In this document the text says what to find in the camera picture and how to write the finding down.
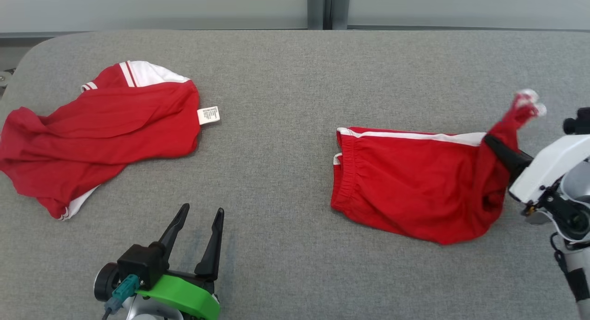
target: gray table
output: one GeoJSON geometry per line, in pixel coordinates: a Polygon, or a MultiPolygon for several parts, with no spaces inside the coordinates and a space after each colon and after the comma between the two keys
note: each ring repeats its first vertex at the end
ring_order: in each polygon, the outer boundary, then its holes
{"type": "Polygon", "coordinates": [[[190,271],[218,207],[226,213],[222,319],[573,320],[552,226],[506,200],[482,238],[441,247],[332,211],[338,126],[485,131],[512,92],[539,92],[548,116],[520,133],[535,154],[590,105],[590,36],[572,32],[174,32],[62,36],[23,59],[0,100],[49,114],[103,68],[146,60],[194,80],[205,126],[197,151],[131,165],[80,213],[52,219],[0,176],[3,319],[98,319],[96,272],[131,243],[191,213],[171,257],[190,271]]]}

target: red shorts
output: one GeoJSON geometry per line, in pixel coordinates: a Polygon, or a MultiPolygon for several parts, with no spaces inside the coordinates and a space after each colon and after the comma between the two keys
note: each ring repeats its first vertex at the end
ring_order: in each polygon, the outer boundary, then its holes
{"type": "MultiPolygon", "coordinates": [[[[516,150],[516,130],[543,113],[535,101],[518,93],[489,133],[516,150]]],[[[500,216],[509,179],[480,144],[484,135],[341,127],[331,206],[357,223],[441,244],[477,238],[500,216]]]]}

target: teal connector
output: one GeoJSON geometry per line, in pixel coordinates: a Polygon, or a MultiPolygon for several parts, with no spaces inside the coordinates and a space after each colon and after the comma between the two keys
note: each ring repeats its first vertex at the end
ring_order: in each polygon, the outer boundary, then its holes
{"type": "Polygon", "coordinates": [[[122,307],[125,299],[134,295],[139,289],[139,277],[134,274],[127,275],[125,280],[112,292],[112,297],[105,303],[107,314],[115,314],[122,307]]]}

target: clothing tag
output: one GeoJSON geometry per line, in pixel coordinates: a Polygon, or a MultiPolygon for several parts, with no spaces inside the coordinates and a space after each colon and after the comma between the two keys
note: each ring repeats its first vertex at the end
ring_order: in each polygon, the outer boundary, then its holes
{"type": "Polygon", "coordinates": [[[211,122],[217,122],[221,118],[219,117],[219,109],[217,106],[211,108],[203,108],[196,111],[196,115],[199,117],[199,124],[207,124],[211,122]]]}

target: clothing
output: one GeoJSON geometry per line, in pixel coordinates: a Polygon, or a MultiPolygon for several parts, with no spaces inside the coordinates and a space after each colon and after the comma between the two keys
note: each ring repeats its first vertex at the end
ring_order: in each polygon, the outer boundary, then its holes
{"type": "Polygon", "coordinates": [[[193,152],[201,129],[194,83],[162,66],[115,64],[82,91],[46,117],[14,110],[0,137],[0,171],[55,219],[72,217],[128,164],[193,152]]]}
{"type": "MultiPolygon", "coordinates": [[[[518,150],[516,131],[544,114],[537,94],[516,94],[489,133],[518,150]]],[[[373,228],[441,244],[482,236],[500,216],[509,173],[481,139],[340,127],[331,206],[373,228]]]]}

